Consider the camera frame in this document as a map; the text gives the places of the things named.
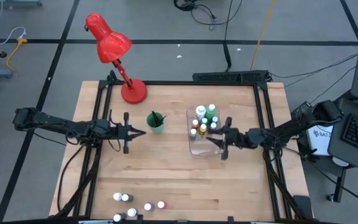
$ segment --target bottle cap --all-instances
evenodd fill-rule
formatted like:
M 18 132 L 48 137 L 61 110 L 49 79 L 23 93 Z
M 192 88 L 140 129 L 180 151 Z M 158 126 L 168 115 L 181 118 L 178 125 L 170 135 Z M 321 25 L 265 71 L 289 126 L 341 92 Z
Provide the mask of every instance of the bottle cap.
M 120 201 L 122 199 L 122 194 L 121 193 L 115 193 L 112 197 L 115 200 Z
M 209 109 L 210 111 L 215 110 L 215 105 L 209 105 L 209 106 L 208 106 L 208 109 Z
M 135 217 L 137 215 L 137 211 L 134 208 L 130 208 L 130 209 L 128 209 L 127 214 L 129 217 Z
M 157 206 L 158 206 L 158 208 L 164 208 L 164 207 L 165 207 L 165 202 L 159 201 L 159 202 L 157 203 Z
M 205 113 L 205 106 L 197 106 L 196 113 L 204 114 Z
M 124 202 L 126 202 L 126 201 L 129 200 L 129 195 L 128 195 L 128 194 L 123 194 L 122 197 L 121 197 L 121 199 L 122 199 Z
M 112 218 L 115 222 L 120 222 L 122 220 L 122 217 L 120 214 L 116 214 L 115 216 L 113 216 Z
M 151 209 L 152 209 L 152 204 L 146 203 L 146 204 L 144 205 L 144 210 L 150 211 Z

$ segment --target black metal frame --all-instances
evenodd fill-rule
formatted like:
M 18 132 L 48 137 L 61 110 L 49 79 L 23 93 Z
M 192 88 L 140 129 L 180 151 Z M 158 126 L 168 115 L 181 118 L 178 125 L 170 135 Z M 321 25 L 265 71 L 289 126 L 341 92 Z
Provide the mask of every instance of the black metal frame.
M 110 99 L 111 99 L 112 87 L 114 85 L 122 85 L 123 83 L 124 83 L 123 81 L 116 79 L 114 73 L 111 73 L 111 75 L 108 76 L 107 80 L 99 81 L 98 92 L 96 94 L 96 102 L 95 102 L 95 106 L 94 106 L 94 110 L 93 110 L 93 117 L 92 117 L 93 119 L 97 118 L 97 115 L 99 112 L 99 107 L 101 104 L 101 97 L 102 97 L 103 90 L 106 87 L 108 88 L 107 89 L 108 92 L 106 94 L 106 99 L 104 102 L 104 111 L 103 111 L 103 115 L 102 115 L 102 119 L 106 119 L 107 111 L 108 111 L 109 103 L 110 103 Z M 265 105 L 266 105 L 266 110 L 267 110 L 267 119 L 268 119 L 269 126 L 271 128 L 274 128 L 273 112 L 272 112 L 272 107 L 270 105 L 269 92 L 268 92 L 266 82 L 145 81 L 145 84 L 146 85 L 198 85 L 198 86 L 200 86 L 200 85 L 201 86 L 211 86 L 211 85 L 214 85 L 214 86 L 251 86 L 254 90 L 255 104 L 256 104 L 256 109 L 257 109 L 257 114 L 258 114 L 259 126 L 261 128 L 264 128 L 265 123 L 264 123 L 264 117 L 263 117 L 263 112 L 262 112 L 262 104 L 260 102 L 260 95 L 259 95 L 259 89 L 261 89 L 264 94 L 264 100 L 265 100 Z M 90 163 L 91 150 L 92 150 L 92 148 L 90 148 L 90 147 L 86 148 L 83 167 L 81 170 L 80 183 L 82 183 L 82 181 L 84 180 L 84 178 L 86 176 L 86 172 L 88 170 L 88 166 Z M 99 155 L 101 154 L 101 144 L 99 147 L 96 148 L 96 153 Z M 276 163 L 277 163 L 277 171 L 278 171 L 277 174 L 278 174 L 280 180 L 282 181 L 283 185 L 285 186 L 285 177 L 284 177 L 281 158 L 279 158 L 279 157 L 276 158 Z M 274 182 L 270 179 L 269 175 L 267 175 L 267 176 L 268 176 L 270 197 L 272 200 L 273 215 L 274 215 L 275 221 L 277 221 L 277 220 L 280 220 L 280 210 L 278 208 L 277 193 L 275 190 Z M 95 176 L 95 178 L 91 181 L 91 184 L 89 187 L 88 199 L 86 202 L 85 217 L 90 217 L 90 215 L 91 215 L 93 195 L 94 195 L 94 191 L 95 191 L 95 187 L 96 187 L 96 178 L 97 178 L 97 176 Z M 290 208 L 288 202 L 284 198 L 283 198 L 283 202 L 284 202 L 286 219 L 291 220 L 292 219 L 291 208 Z M 81 206 L 81 198 L 77 201 L 77 203 L 74 207 L 73 216 L 79 215 L 80 206 Z

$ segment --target green cup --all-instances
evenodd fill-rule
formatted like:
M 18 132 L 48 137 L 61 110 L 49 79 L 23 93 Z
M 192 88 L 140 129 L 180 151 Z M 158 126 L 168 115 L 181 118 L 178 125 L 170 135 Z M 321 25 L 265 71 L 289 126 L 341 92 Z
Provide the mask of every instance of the green cup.
M 158 118 L 158 120 L 162 120 L 163 116 L 162 114 L 158 113 L 158 112 L 155 112 L 155 115 L 156 117 Z M 150 113 L 148 116 L 147 116 L 147 119 L 146 119 L 146 122 L 147 122 L 147 125 L 149 125 L 150 129 L 153 131 L 154 134 L 160 134 L 162 132 L 162 130 L 164 129 L 164 123 L 161 124 L 160 126 L 156 127 L 156 123 L 155 123 L 155 120 L 154 120 L 154 117 L 153 117 L 153 114 Z

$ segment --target white bottle cap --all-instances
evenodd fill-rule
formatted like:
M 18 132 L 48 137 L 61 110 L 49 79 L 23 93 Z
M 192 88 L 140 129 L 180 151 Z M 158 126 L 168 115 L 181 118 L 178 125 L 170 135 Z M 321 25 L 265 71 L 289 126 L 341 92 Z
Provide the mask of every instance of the white bottle cap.
M 129 195 L 128 194 L 123 194 L 121 197 L 122 201 L 126 202 L 129 200 Z
M 206 124 L 202 124 L 202 125 L 200 126 L 200 129 L 206 130 Z
M 197 106 L 196 113 L 197 114 L 205 114 L 205 106 Z
M 190 134 L 192 136 L 195 136 L 197 134 L 197 130 L 193 128 L 192 130 L 190 130 Z
M 157 206 L 158 206 L 158 208 L 164 208 L 164 207 L 165 207 L 165 202 L 159 201 L 159 202 L 157 203 Z
M 215 105 L 209 105 L 209 106 L 208 106 L 208 109 L 209 109 L 210 111 L 215 110 Z
M 120 201 L 122 199 L 122 194 L 121 193 L 115 193 L 112 196 L 116 201 Z
M 122 217 L 120 214 L 116 214 L 115 216 L 113 216 L 112 218 L 115 222 L 120 222 L 122 220 Z
M 135 217 L 137 215 L 137 210 L 134 208 L 130 208 L 130 209 L 128 209 L 127 214 L 129 217 Z
M 150 211 L 151 209 L 152 209 L 152 204 L 146 203 L 146 204 L 144 205 L 144 210 Z

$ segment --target red desk lamp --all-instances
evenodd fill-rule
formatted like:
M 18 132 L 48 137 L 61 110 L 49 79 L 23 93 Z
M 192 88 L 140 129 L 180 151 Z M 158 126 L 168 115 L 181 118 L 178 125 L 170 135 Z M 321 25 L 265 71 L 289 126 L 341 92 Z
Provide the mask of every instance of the red desk lamp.
M 125 83 L 121 95 L 128 103 L 140 103 L 147 95 L 146 85 L 142 80 L 128 78 L 119 58 L 131 47 L 132 42 L 124 35 L 114 32 L 99 14 L 90 14 L 86 26 L 98 43 L 98 55 L 102 63 L 112 63 L 121 74 Z

